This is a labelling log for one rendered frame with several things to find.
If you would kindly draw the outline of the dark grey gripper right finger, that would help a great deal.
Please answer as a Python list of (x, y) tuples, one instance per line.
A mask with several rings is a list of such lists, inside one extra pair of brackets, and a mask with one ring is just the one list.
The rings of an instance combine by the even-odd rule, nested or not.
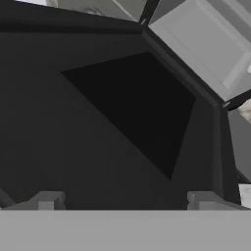
[(239, 210), (247, 211), (248, 208), (242, 205), (227, 202), (212, 191), (189, 191), (187, 193), (188, 210)]

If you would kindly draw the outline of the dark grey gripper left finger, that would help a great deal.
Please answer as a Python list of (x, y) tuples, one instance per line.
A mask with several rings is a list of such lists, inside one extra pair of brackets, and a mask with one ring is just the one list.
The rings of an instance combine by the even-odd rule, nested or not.
[(5, 207), (5, 210), (65, 210), (64, 191), (40, 191), (28, 201)]

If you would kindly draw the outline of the grey panelled cupboard door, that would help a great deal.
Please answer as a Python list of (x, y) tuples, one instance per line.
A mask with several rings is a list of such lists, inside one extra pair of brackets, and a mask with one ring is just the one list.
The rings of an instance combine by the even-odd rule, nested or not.
[(251, 90), (251, 0), (160, 0), (149, 28), (223, 100)]
[(235, 163), (251, 182), (251, 99), (229, 113)]
[(45, 0), (49, 7), (138, 22), (147, 0)]

